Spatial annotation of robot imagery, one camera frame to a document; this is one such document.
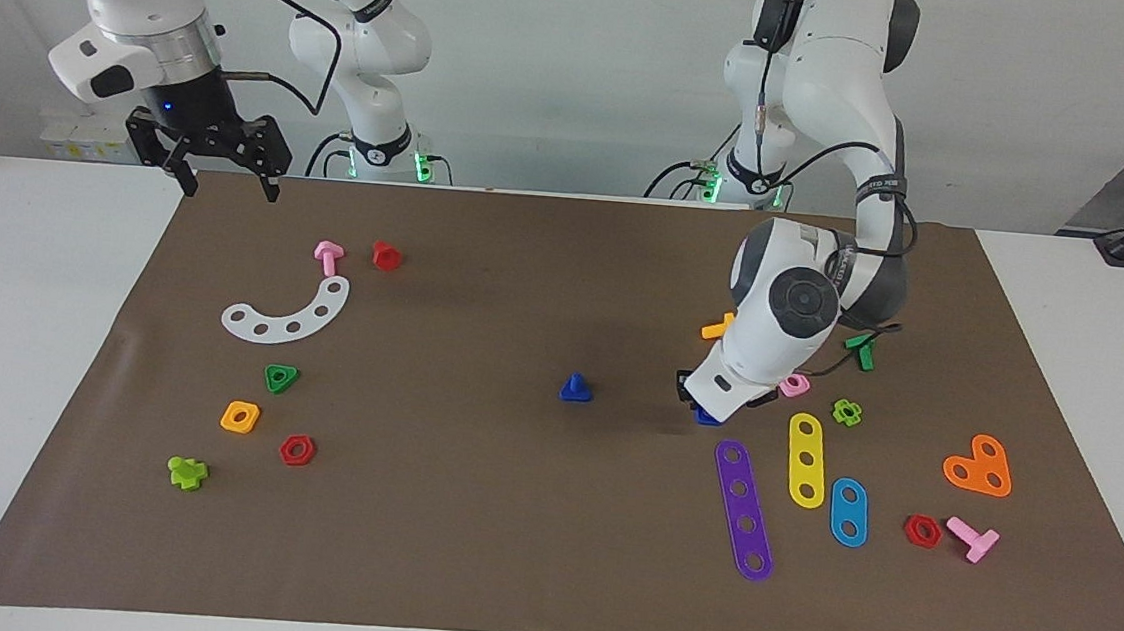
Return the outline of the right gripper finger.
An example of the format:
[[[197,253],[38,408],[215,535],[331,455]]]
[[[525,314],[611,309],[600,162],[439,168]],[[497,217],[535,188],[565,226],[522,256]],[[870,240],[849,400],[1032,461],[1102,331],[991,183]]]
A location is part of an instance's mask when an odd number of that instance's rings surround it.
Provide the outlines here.
[[[280,196],[279,175],[285,171],[285,162],[281,157],[259,156],[253,160],[252,172],[259,178],[261,190],[269,204],[277,202]]]
[[[199,191],[199,182],[193,169],[185,162],[185,150],[172,148],[165,160],[164,171],[169,175],[174,177],[175,183],[181,186],[181,191],[185,195],[185,198],[191,198],[191,196],[194,196]]]

